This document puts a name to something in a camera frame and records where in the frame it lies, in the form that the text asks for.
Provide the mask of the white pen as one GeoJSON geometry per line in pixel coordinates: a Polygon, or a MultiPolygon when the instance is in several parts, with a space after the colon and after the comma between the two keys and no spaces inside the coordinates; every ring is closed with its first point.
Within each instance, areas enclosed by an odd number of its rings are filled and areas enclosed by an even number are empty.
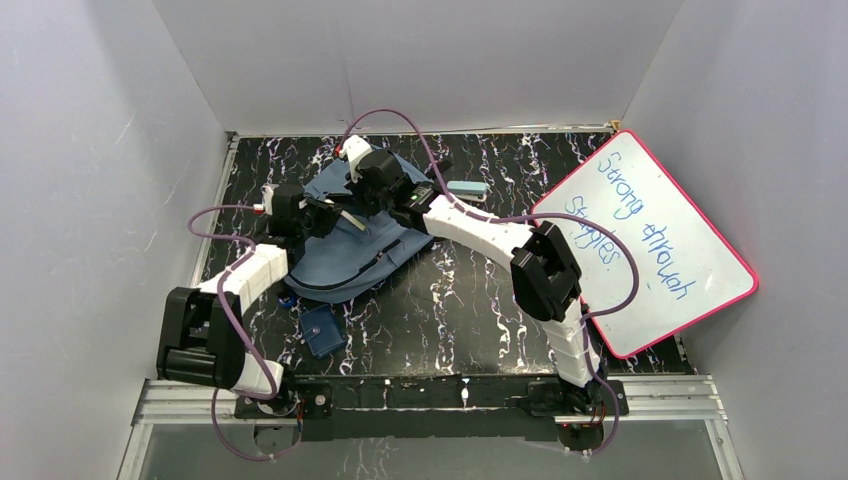
{"type": "Polygon", "coordinates": [[[356,227],[360,231],[366,231],[367,226],[361,222],[358,218],[356,218],[353,214],[346,210],[341,211],[341,217],[351,223],[354,227],[356,227]]]}

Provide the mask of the blue student backpack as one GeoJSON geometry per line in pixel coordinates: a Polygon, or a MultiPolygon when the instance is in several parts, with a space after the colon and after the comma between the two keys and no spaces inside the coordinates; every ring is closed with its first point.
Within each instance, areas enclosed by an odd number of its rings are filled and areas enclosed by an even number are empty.
{"type": "MultiPolygon", "coordinates": [[[[396,153],[374,145],[372,148],[358,165],[360,177],[404,175],[410,184],[427,181],[424,173],[396,153]]],[[[280,184],[274,191],[267,232],[282,238],[290,256],[283,282],[300,297],[324,303],[350,300],[385,280],[434,242],[433,236],[400,224],[387,211],[367,216],[345,188],[349,180],[347,161],[337,159],[306,184],[280,184]],[[301,202],[306,197],[342,206],[367,230],[360,231],[341,217],[328,236],[304,240],[301,202]]]]}

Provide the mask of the teal eraser case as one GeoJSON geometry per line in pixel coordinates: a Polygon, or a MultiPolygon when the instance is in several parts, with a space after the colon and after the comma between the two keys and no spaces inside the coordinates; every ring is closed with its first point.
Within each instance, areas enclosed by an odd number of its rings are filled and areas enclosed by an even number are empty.
{"type": "Polygon", "coordinates": [[[469,202],[482,203],[486,201],[489,186],[479,181],[449,181],[447,190],[455,197],[469,202]]]}

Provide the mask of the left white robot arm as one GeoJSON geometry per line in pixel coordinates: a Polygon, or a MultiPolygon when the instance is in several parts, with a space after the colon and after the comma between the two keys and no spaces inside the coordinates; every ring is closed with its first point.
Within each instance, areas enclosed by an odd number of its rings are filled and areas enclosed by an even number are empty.
{"type": "Polygon", "coordinates": [[[275,416],[294,411],[297,387],[283,367],[265,359],[246,333],[242,316],[256,300],[281,284],[306,240],[331,233],[351,195],[312,196],[297,185],[270,184],[245,210],[260,216],[254,237],[221,235],[242,242],[243,255],[214,277],[176,287],[165,300],[156,370],[159,378],[229,390],[259,399],[275,416]]]}

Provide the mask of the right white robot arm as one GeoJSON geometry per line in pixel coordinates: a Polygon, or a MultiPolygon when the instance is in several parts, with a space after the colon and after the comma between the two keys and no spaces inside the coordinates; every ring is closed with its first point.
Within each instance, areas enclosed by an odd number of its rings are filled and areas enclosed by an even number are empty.
{"type": "Polygon", "coordinates": [[[588,414],[599,406],[600,360],[581,318],[581,270],[556,225],[503,222],[451,200],[433,182],[413,180],[386,149],[349,145],[337,154],[349,167],[345,187],[364,213],[386,213],[403,227],[456,242],[509,271],[516,304],[540,325],[556,359],[558,386],[528,392],[535,408],[588,414]]]}

